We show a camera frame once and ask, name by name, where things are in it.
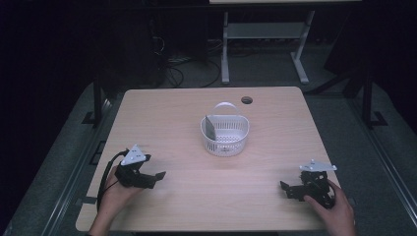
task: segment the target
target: table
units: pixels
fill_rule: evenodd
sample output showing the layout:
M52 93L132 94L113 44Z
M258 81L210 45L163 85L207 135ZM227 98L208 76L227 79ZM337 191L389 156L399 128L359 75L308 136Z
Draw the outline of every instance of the table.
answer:
M250 96L251 104L241 98ZM222 101L235 104L250 122L243 151L209 154L200 122ZM298 88L183 88L126 92L92 178L96 197L112 156L138 144L152 158L145 174L166 171L122 211L112 230L281 231L323 229L306 203L287 199L279 181L300 185L300 164L328 155ZM328 178L336 184L335 173ZM88 231L96 207L83 204L77 228Z
M211 4L262 4L262 3L334 3L334 2L355 2L361 0L209 0ZM313 21L315 11L307 14L304 22L294 23L229 23L228 12L224 13L223 22L223 47L221 55L221 81L224 84L230 83L229 66L227 60L228 39L232 38L299 38L300 43L294 52L291 52L291 59L301 84L308 84L310 81L301 63L301 54L306 44L307 36Z

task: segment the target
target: wooden table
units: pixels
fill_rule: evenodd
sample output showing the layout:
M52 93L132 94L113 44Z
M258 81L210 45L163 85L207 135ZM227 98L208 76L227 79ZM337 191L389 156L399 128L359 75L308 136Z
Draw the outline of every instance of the wooden table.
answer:
M252 104L241 98L250 96ZM235 104L250 122L244 150L209 154L200 122L221 101ZM300 185L300 164L329 162L298 88L187 88L129 90L97 166L88 197L96 197L112 156L138 144L152 158L145 174L166 171L115 219L123 231L281 231L322 229L306 203L286 198L279 181ZM329 179L338 184L334 172ZM88 231L95 205L83 204L77 228Z

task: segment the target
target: basket handle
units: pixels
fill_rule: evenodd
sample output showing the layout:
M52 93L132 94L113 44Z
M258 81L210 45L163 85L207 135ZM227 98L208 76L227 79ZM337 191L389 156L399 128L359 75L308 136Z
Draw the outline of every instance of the basket handle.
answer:
M236 110L237 114L240 115L239 109L235 105L233 105L232 103L227 102L227 101L220 102L218 105L216 105L212 109L212 112L211 113L214 114L214 110L217 109L218 107L221 107L221 106L230 106L230 107L233 107Z

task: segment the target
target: floor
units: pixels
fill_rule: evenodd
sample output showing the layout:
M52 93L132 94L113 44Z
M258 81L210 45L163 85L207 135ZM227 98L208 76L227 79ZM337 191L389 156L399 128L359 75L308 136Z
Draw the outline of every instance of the floor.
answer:
M301 85L289 56L297 41L250 43L250 46L236 44L236 51L231 53L228 87L299 87L307 91L334 77L323 68L331 45L306 46L302 62L311 82ZM175 69L167 71L167 79L159 89L225 87L218 78L220 56L215 51L215 42L212 45L210 62L175 64ZM179 62L186 56L171 59ZM180 84L181 74L184 78ZM368 129L360 118L361 93L353 99L344 98L341 91L345 84L305 98L328 156L338 167L340 185L353 204L358 234L417 235L417 136L376 85L372 108L381 112L388 125ZM75 221L95 170L93 163L99 160L99 151L105 145L122 99L123 91L103 105L103 120L94 129L91 124L82 124L86 114L93 110L92 85L86 87L5 235L85 235L76 229ZM279 235L327 234L316 231L279 232Z

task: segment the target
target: human hand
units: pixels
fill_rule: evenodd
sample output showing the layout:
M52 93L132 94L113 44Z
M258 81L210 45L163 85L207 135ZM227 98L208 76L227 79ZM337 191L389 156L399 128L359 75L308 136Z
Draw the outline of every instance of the human hand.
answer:
M304 196L304 201L309 203L314 211L325 222L326 229L331 236L354 236L355 219L352 206L349 204L343 191L333 182L328 180L334 191L335 203L331 209L322 207L310 196Z
M108 175L105 184L106 191L101 199L100 208L94 223L89 230L89 235L107 235L116 215L123 209L129 200L144 190L142 188L127 188L122 186L114 175L116 169L117 166L113 167Z

